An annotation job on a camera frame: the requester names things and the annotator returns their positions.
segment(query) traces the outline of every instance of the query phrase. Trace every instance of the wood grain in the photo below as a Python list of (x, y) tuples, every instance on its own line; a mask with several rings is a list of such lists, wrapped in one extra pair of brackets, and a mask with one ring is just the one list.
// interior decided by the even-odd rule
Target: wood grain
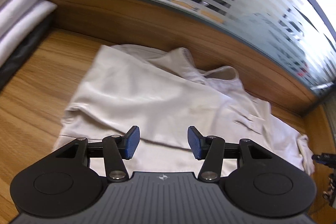
[(268, 58), (182, 13), (140, 0), (50, 1), (58, 5), (58, 28), (164, 51), (186, 47), (198, 68), (231, 65), (239, 71), (246, 90), (295, 113), (316, 100), (310, 90)]
[[(0, 93), (0, 224), (8, 223), (17, 214), (9, 194), (12, 178), (50, 153), (61, 129), (63, 110), (102, 44), (111, 45), (54, 29)], [(278, 105), (272, 105), (272, 113), (305, 133), (298, 115)], [(310, 132), (314, 145), (316, 138)], [(320, 145), (321, 151), (328, 151), (325, 144)], [(320, 169), (314, 178), (324, 179)]]
[[(303, 118), (306, 128), (306, 134), (309, 137), (309, 147), (314, 154), (336, 153), (333, 137), (329, 127), (326, 114), (322, 106), (318, 106), (307, 116)], [(323, 191), (328, 187), (328, 175), (332, 169), (322, 165), (315, 164), (315, 173), (313, 179), (317, 187), (317, 196), (314, 204), (310, 208), (310, 213), (317, 211), (311, 217), (320, 224), (333, 224), (336, 222), (336, 209), (331, 208), (322, 197)]]

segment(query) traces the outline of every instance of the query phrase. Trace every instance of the black device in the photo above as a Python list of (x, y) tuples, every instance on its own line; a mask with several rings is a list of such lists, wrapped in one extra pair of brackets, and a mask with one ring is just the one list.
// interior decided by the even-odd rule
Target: black device
[(321, 155), (313, 155), (311, 158), (318, 164), (323, 164), (333, 169), (333, 173), (329, 175), (328, 188), (323, 191), (323, 198), (328, 201), (329, 206), (336, 209), (336, 155), (322, 153)]
[[(14, 177), (10, 194), (19, 215), (11, 223), (314, 223), (305, 213), (316, 187), (303, 171), (249, 139), (225, 143), (195, 127), (187, 137), (195, 158), (204, 160), (197, 178), (129, 177), (123, 159), (137, 148), (137, 126), (102, 142), (77, 138)], [(92, 157), (104, 158), (106, 177), (89, 168)], [(238, 169), (221, 178), (223, 159), (237, 159)]]

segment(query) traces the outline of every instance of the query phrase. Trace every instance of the silver screw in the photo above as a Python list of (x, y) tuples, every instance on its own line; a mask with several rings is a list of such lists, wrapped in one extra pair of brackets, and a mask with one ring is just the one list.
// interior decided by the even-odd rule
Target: silver screw
[(218, 177), (218, 175), (215, 172), (206, 171), (201, 174), (201, 177), (205, 180), (214, 180)]
[(111, 179), (123, 179), (126, 176), (126, 174), (123, 171), (117, 170), (117, 171), (111, 171), (109, 176)]

